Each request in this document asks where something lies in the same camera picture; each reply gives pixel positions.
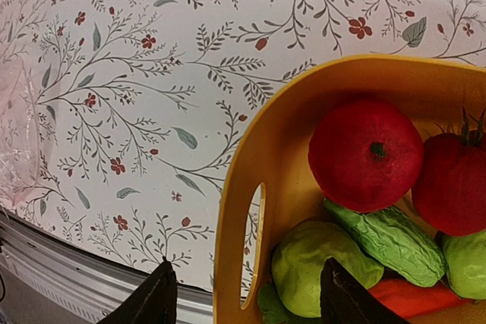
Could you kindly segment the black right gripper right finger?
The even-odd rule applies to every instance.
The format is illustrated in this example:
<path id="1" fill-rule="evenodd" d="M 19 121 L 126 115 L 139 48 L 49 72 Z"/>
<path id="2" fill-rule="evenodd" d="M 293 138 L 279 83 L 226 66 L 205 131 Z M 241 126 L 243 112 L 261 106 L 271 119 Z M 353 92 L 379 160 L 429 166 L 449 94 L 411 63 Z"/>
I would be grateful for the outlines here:
<path id="1" fill-rule="evenodd" d="M 320 275 L 320 314 L 322 323 L 409 323 L 381 304 L 332 257 Z"/>

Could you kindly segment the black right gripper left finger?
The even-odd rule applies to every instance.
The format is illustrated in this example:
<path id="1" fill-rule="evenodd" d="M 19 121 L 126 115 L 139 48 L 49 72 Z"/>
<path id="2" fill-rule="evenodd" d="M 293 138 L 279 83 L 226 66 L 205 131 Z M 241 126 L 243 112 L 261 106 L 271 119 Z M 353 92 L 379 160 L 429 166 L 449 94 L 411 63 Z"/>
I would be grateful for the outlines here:
<path id="1" fill-rule="evenodd" d="M 163 257 L 142 284 L 99 324 L 175 324 L 177 296 L 175 271 Z"/>

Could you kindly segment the green guava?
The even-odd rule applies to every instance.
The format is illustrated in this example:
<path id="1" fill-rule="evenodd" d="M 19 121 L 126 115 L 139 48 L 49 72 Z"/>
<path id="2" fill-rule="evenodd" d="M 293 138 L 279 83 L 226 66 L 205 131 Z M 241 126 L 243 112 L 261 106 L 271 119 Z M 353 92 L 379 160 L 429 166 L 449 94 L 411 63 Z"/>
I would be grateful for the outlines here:
<path id="1" fill-rule="evenodd" d="M 459 297 L 485 299 L 485 231 L 462 237 L 444 235 L 447 280 Z"/>
<path id="2" fill-rule="evenodd" d="M 320 275 L 329 258 L 337 260 L 367 289 L 384 274 L 383 265 L 366 256 L 340 226 L 303 222 L 278 244 L 271 263 L 277 293 L 291 313 L 304 318 L 320 316 Z"/>

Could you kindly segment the red apple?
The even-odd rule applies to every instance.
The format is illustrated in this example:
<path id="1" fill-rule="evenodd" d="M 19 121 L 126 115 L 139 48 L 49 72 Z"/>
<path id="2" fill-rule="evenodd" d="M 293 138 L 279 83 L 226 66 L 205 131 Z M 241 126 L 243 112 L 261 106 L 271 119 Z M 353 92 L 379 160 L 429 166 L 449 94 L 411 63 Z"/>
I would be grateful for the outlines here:
<path id="1" fill-rule="evenodd" d="M 395 105 L 363 96 L 325 114 L 308 147 L 308 164 L 323 194 L 356 212 L 392 206 L 415 184 L 424 144 Z"/>

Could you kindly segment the yellow plastic basket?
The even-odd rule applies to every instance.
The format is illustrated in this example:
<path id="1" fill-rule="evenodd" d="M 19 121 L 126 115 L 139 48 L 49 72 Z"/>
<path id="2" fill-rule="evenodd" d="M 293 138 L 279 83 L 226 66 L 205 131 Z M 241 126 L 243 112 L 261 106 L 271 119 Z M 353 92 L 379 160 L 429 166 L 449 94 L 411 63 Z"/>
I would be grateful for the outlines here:
<path id="1" fill-rule="evenodd" d="M 227 174 L 216 234 L 214 322 L 261 322 L 257 291 L 270 277 L 272 249 L 299 222 L 325 214 L 308 166 L 308 142 L 330 108 L 358 93 L 390 101 L 429 137 L 440 127 L 459 126 L 463 111 L 484 110 L 485 70 L 370 54 L 322 64 L 287 83 L 251 122 Z M 246 220 L 255 190 L 261 201 L 254 274 L 242 299 Z"/>

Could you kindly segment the clear zip top bag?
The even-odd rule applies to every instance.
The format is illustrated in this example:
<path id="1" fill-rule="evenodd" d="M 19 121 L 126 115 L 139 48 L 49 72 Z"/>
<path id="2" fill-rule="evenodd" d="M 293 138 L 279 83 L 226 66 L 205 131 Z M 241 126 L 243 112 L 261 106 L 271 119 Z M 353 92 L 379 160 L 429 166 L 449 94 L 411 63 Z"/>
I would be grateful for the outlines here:
<path id="1" fill-rule="evenodd" d="M 22 60 L 1 66 L 1 208 L 24 201 L 39 178 L 39 122 Z"/>

